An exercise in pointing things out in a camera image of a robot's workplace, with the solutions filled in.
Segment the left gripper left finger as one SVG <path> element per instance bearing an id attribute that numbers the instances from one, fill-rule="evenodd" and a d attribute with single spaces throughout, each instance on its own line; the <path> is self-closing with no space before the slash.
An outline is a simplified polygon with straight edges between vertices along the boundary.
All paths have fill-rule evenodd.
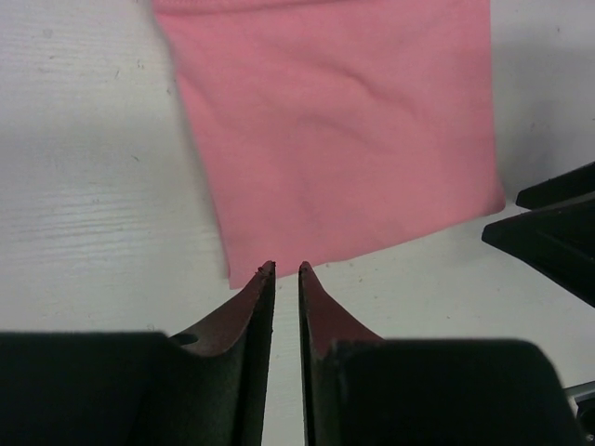
<path id="1" fill-rule="evenodd" d="M 174 335 L 4 333 L 5 445 L 258 445 L 275 266 Z"/>

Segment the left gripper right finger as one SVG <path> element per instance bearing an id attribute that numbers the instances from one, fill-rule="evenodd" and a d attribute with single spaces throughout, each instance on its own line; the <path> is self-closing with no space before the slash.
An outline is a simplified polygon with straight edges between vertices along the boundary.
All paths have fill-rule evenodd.
<path id="1" fill-rule="evenodd" d="M 582 445 L 558 375 L 517 339 L 385 339 L 298 273 L 309 445 Z"/>

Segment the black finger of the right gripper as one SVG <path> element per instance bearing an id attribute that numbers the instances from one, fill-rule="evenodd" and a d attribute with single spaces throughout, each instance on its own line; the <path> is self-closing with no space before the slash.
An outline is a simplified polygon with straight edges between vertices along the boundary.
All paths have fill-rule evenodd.
<path id="1" fill-rule="evenodd" d="M 594 164 L 521 190 L 525 213 L 487 225 L 482 241 L 594 305 Z"/>

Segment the pink t shirt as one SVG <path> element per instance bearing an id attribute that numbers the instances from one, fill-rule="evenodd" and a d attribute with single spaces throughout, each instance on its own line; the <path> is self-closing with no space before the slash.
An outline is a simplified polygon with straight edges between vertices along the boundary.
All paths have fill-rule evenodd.
<path id="1" fill-rule="evenodd" d="M 501 211 L 486 1 L 156 1 L 230 286 Z"/>

